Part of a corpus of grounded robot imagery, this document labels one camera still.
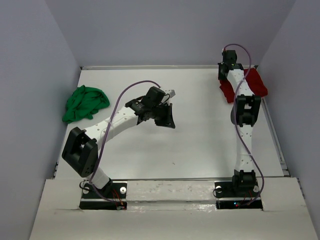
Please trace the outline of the red t shirt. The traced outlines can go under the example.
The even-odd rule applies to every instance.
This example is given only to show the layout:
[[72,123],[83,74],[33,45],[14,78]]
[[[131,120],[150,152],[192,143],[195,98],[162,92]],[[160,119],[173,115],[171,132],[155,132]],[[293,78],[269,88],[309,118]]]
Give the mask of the red t shirt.
[[[265,97],[268,95],[268,89],[264,85],[262,78],[258,71],[253,67],[250,69],[249,74],[246,77],[248,86],[255,95]],[[228,104],[234,102],[235,91],[231,83],[228,80],[219,80],[220,90],[222,91]]]

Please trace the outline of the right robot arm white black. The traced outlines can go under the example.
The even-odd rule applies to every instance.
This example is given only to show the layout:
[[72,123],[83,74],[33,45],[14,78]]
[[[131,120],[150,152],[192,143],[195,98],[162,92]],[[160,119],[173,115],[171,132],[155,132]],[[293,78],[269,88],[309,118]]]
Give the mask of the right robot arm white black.
[[216,183],[214,194],[217,198],[246,198],[257,186],[256,165],[252,160],[252,136],[261,97],[249,87],[245,70],[242,64],[237,63],[235,50],[222,51],[218,79],[230,83],[234,91],[230,120],[236,132],[236,162],[232,179]]

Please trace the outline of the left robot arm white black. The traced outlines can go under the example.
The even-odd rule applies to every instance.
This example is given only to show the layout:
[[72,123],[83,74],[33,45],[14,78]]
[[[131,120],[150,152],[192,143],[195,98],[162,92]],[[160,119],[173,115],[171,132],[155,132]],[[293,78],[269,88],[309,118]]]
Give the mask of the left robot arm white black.
[[105,145],[123,131],[148,120],[158,127],[175,129],[171,99],[173,89],[163,90],[152,86],[148,92],[127,102],[121,109],[115,108],[110,117],[93,126],[73,128],[67,137],[62,158],[92,186],[102,199],[112,190],[112,179],[100,168]]

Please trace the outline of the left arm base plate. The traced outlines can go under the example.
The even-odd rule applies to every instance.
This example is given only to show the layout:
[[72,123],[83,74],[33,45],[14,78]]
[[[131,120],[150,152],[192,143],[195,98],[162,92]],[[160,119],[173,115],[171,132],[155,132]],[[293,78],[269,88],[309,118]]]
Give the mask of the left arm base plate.
[[126,181],[114,181],[109,192],[100,193],[104,196],[103,198],[97,194],[87,180],[81,181],[79,188],[81,189],[79,202],[81,210],[120,211],[127,209],[128,183]]

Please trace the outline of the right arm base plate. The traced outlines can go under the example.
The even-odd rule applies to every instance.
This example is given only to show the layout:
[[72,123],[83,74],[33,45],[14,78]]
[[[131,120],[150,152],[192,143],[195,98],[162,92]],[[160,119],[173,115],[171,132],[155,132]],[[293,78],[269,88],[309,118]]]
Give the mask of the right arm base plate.
[[263,209],[261,197],[249,204],[259,193],[259,186],[245,190],[234,190],[231,181],[218,181],[214,183],[213,196],[216,198],[217,210],[238,210],[238,209]]

